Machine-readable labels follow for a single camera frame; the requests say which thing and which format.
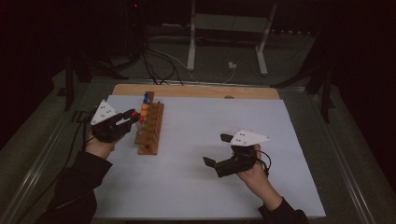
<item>white paper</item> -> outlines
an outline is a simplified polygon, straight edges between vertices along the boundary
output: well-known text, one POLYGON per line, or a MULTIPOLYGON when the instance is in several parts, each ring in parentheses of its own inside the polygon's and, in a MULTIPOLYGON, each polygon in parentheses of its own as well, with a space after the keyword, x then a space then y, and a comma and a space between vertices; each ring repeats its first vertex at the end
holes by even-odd
MULTIPOLYGON (((143 97, 109 96, 120 112, 140 108, 143 97)), ((265 134, 272 160, 269 179, 294 209, 324 217, 304 154, 282 100, 156 97, 164 103, 157 156, 137 154, 136 127, 108 160, 113 163, 96 191, 96 217, 126 219, 234 219, 261 217, 262 201, 236 176, 218 178, 203 157, 231 158, 220 134, 233 129, 265 134)))

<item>wooden block holder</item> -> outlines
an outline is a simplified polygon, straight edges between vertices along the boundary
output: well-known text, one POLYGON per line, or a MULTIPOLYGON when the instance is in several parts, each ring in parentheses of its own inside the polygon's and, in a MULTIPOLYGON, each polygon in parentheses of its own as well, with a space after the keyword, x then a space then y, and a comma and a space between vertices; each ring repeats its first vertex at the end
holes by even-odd
POLYGON ((148 114, 142 132, 136 133, 134 143, 139 145, 138 154, 157 155, 163 123, 163 104, 154 103, 154 91, 147 91, 147 93, 149 95, 148 114))

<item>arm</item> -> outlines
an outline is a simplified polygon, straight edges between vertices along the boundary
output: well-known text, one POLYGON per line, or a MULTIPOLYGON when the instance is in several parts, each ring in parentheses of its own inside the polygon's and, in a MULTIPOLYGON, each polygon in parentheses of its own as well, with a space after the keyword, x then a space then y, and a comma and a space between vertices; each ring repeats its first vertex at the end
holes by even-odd
POLYGON ((79 152, 73 166, 62 173, 49 207, 37 224, 91 223, 96 212, 93 190, 102 184, 112 165, 106 159, 114 145, 96 138, 88 142, 85 152, 79 152))
MULTIPOLYGON (((254 147, 256 150, 261 150, 260 145, 254 147)), ((257 157, 260 159, 262 154, 258 152, 257 157)), ((256 162, 252 169, 237 175, 255 195, 262 199, 264 206, 260 207, 259 211, 264 219, 272 219, 276 224, 309 223, 303 211, 291 208, 274 189, 261 163, 256 162)))

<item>hand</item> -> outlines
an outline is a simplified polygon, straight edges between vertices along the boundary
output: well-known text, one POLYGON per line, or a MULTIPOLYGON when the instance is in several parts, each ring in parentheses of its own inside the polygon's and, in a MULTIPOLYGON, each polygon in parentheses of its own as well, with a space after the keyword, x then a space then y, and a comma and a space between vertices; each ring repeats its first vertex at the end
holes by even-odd
POLYGON ((85 151, 106 160, 108 155, 114 151, 116 143, 119 142, 121 138, 112 143, 105 143, 99 141, 90 133, 88 139, 91 140, 89 140, 85 146, 85 151))
MULTIPOLYGON (((257 158, 260 159, 262 157, 260 145, 255 145, 254 149, 258 151, 257 158)), ((268 210, 273 211, 280 206, 283 199, 271 185, 259 161, 250 170, 238 173, 237 175, 254 194, 262 199, 268 210)))

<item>black sleeve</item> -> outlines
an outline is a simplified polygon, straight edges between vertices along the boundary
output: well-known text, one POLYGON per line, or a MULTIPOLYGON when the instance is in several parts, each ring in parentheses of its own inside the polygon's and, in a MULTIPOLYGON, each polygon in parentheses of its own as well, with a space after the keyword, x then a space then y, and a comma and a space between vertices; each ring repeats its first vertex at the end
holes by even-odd
POLYGON ((72 167, 61 174, 47 211, 36 224, 91 223, 96 212, 93 190, 111 167, 111 163, 87 152, 79 152, 72 167))
POLYGON ((309 224, 308 218, 302 210, 294 210, 285 199, 274 211, 268 211, 265 205, 259 208, 265 223, 274 224, 309 224))

